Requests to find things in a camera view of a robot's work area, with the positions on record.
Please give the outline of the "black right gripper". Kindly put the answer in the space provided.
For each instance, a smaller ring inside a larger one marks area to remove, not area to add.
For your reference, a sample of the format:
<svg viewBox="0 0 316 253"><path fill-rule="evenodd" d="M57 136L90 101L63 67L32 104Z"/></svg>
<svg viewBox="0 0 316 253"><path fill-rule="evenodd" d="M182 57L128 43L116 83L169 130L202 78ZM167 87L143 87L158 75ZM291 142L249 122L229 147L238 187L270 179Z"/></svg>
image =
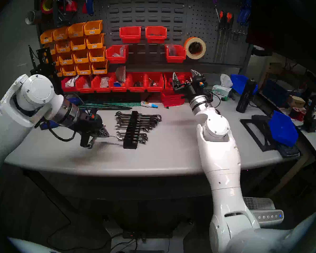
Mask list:
<svg viewBox="0 0 316 253"><path fill-rule="evenodd" d="M181 83L177 77L177 74L172 74L172 88L174 91L181 91L184 99L193 99L198 95L204 95L208 97L208 90L206 89L207 82L203 74L196 70L191 69L192 82L185 81Z"/></svg>

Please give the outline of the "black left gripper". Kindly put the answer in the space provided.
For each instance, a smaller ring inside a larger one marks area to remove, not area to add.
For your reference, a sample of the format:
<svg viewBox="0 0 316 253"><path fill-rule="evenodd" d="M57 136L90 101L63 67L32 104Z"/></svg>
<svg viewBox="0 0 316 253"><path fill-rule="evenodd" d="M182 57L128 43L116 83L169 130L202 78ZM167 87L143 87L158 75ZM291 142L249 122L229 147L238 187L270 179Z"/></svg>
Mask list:
<svg viewBox="0 0 316 253"><path fill-rule="evenodd" d="M109 133L105 129L103 120L96 110L87 113L79 110L79 116L74 123L74 132L80 134L80 146L92 147L97 138L109 138Z"/></svg>

